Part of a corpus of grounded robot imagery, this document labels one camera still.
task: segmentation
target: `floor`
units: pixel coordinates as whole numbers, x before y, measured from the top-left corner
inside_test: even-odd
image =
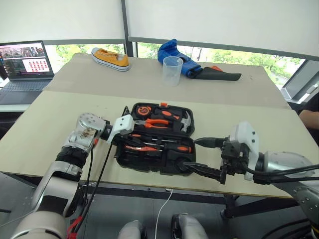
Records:
[[[0,213],[0,225],[23,216],[28,213],[30,201],[34,189],[9,176],[0,173],[0,208],[12,210],[10,214]],[[196,193],[216,196],[215,194]],[[259,198],[239,197],[236,203],[245,204]],[[132,198],[108,195],[96,195],[90,208],[87,220],[83,224],[78,239],[116,239],[118,232],[125,223],[132,220],[140,220],[146,228],[148,238],[155,236],[155,224],[157,213],[165,200]],[[305,218],[299,207],[283,209],[263,214],[250,215],[229,220],[223,220],[220,211],[224,205],[214,205],[194,202],[169,201],[163,208],[159,217],[158,239],[170,239],[170,220],[173,214],[187,212],[196,217],[203,225],[210,239],[258,239],[266,232],[282,224]],[[67,224],[76,218],[78,211],[66,219]],[[20,220],[7,226],[0,226],[0,238],[8,239],[12,235]],[[280,235],[299,228],[302,225],[292,226],[289,229],[281,230],[274,234],[277,238]]]

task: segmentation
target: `laptop screen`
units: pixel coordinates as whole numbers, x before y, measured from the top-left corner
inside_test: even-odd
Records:
[[[0,62],[10,80],[54,76],[42,41],[0,43]]]

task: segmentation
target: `plastic measuring cup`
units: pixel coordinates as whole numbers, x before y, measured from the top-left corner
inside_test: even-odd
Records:
[[[179,84],[183,60],[176,56],[168,56],[163,60],[163,81],[169,86]]]

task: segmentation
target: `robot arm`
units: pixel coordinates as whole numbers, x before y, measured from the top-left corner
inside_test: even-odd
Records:
[[[319,173],[317,165],[312,170],[283,173],[283,170],[293,170],[312,163],[302,155],[291,152],[259,153],[259,138],[248,122],[235,126],[227,138],[200,138],[195,143],[210,148],[221,149],[220,169],[209,168],[207,165],[185,162],[188,169],[218,180],[225,184],[226,175],[244,174],[246,180],[258,184],[273,184],[289,193],[301,206],[310,220],[312,233],[319,238]]]
[[[25,217],[11,239],[64,239],[65,217],[74,213],[81,196],[79,180],[86,158],[99,138],[111,143],[117,134],[133,131],[131,115],[116,119],[113,126],[91,113],[81,114],[56,160],[36,188],[33,213]]]

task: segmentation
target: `person's arm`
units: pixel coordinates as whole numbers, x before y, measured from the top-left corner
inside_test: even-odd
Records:
[[[300,119],[307,128],[319,129],[319,112],[303,110],[299,114]]]

